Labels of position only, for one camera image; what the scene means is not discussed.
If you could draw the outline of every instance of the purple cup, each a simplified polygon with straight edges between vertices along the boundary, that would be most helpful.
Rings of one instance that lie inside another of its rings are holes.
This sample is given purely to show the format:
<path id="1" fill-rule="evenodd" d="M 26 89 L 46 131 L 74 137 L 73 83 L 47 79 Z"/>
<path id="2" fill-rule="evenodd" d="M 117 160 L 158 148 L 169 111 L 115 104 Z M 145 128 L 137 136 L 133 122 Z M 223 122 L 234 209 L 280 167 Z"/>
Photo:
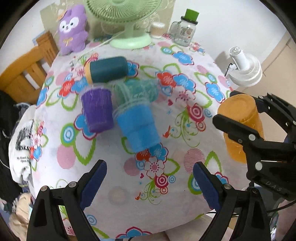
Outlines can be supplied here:
<path id="1" fill-rule="evenodd" d="M 91 88 L 81 96 L 83 113 L 90 132 L 100 133 L 113 128 L 111 91 Z"/>

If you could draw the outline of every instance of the blue gripper pad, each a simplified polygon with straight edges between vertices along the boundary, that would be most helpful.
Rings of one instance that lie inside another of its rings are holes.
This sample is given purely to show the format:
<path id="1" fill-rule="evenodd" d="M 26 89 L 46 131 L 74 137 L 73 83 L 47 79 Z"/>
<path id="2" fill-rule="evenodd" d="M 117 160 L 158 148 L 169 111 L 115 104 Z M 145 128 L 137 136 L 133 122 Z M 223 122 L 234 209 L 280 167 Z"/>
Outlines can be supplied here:
<path id="1" fill-rule="evenodd" d="M 81 192 L 80 208 L 89 207 L 107 174 L 107 163 L 102 162 Z"/>
<path id="2" fill-rule="evenodd" d="M 202 194 L 207 201 L 210 208 L 214 208 L 218 212 L 221 208 L 219 203 L 219 193 L 212 184 L 210 172 L 206 169 L 203 170 L 198 163 L 195 163 L 193 166 L 193 176 L 200 187 Z"/>

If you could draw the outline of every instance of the orange cup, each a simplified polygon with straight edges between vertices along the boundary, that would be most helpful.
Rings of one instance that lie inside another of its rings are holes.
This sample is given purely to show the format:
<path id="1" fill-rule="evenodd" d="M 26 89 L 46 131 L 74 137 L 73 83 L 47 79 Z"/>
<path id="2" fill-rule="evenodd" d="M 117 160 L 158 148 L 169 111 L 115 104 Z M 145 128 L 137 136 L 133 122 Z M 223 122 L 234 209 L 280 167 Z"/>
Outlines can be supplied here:
<path id="1" fill-rule="evenodd" d="M 259 113 L 253 97 L 246 94 L 232 96 L 220 105 L 218 114 L 255 129 L 260 136 L 264 138 L 262 122 L 259 118 Z M 242 149 L 242 145 L 229 139 L 226 133 L 224 133 L 224 139 L 231 158 L 242 163 L 247 163 L 246 154 Z"/>

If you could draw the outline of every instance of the tiled floor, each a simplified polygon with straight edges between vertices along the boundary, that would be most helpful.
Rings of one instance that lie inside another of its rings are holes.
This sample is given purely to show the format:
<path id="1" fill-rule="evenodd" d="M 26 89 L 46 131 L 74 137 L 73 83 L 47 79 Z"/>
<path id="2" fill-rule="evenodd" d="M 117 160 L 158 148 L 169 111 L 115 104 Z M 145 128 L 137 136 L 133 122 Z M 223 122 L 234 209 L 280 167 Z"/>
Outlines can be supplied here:
<path id="1" fill-rule="evenodd" d="M 242 92 L 252 95 L 275 94 L 296 106 L 296 44 L 291 40 L 275 61 L 264 71 L 262 80 Z M 286 133 L 267 114 L 260 114 L 265 139 L 282 142 Z"/>

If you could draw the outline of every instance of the floral tablecloth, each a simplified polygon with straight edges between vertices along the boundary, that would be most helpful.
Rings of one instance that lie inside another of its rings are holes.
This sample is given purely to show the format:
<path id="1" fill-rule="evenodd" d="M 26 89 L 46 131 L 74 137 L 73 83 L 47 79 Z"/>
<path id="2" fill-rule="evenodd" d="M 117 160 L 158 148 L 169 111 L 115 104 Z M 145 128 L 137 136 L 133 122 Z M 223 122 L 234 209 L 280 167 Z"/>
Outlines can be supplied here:
<path id="1" fill-rule="evenodd" d="M 35 193 L 43 185 L 59 188 L 78 181 L 103 159 L 108 172 L 85 214 L 100 238 L 127 238 L 179 226 L 210 210 L 192 174 L 196 161 L 222 183 L 245 187 L 246 166 L 228 156 L 222 132 L 212 124 L 231 88 L 204 49 L 198 43 L 175 45 L 167 35 L 139 50 L 94 48 L 101 41 L 95 39 L 81 53 L 58 56 L 48 73 L 32 137 Z M 115 56 L 128 60 L 127 79 L 159 80 L 159 98 L 151 108 L 161 143 L 139 153 L 133 153 L 117 124 L 90 132 L 82 111 L 85 64 Z M 65 208 L 60 210 L 73 234 Z"/>

